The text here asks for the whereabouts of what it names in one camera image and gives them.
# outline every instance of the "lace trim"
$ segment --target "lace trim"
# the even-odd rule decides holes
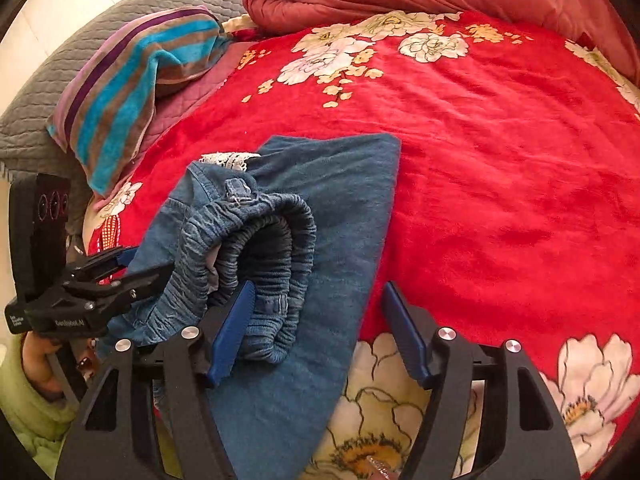
[[[258,153],[247,152],[227,152],[227,153],[205,153],[198,162],[206,164],[217,164],[228,170],[246,171],[246,162],[254,156],[260,156]]]

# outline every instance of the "denim jeans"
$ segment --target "denim jeans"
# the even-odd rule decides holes
[[[215,244],[222,243],[216,269],[224,293],[212,293],[210,304],[223,301],[238,279],[255,281],[271,269],[274,279],[263,285],[243,359],[208,396],[239,480],[294,480],[344,387],[388,227],[400,143],[387,134],[272,137],[258,152],[245,173],[189,166],[129,266],[141,270],[175,260],[179,278],[172,276],[164,300],[138,302],[112,320],[104,343],[122,337],[155,342],[196,324],[205,310],[204,254]],[[243,200],[258,212],[250,222],[248,214],[238,214]],[[239,252],[256,230],[270,235]],[[184,253],[202,267],[181,272],[176,255]],[[162,411],[162,395],[157,401]]]

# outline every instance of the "gray quilted pillow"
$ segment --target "gray quilted pillow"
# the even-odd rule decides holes
[[[0,158],[11,170],[41,171],[71,179],[69,234],[81,234],[91,197],[84,171],[44,130],[65,86],[122,25],[145,14],[206,5],[221,21],[244,12],[242,0],[122,0],[78,30],[31,76],[0,118]]]

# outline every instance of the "striped towel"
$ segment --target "striped towel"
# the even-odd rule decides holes
[[[204,6],[164,10],[127,23],[66,86],[47,121],[49,135],[63,151],[74,151],[89,186],[108,195],[138,152],[156,96],[202,76],[230,41]]]

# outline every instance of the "green sleeve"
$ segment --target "green sleeve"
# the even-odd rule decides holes
[[[19,336],[12,337],[0,364],[0,410],[35,462],[53,478],[75,412],[63,401],[47,402],[29,384],[22,370]]]

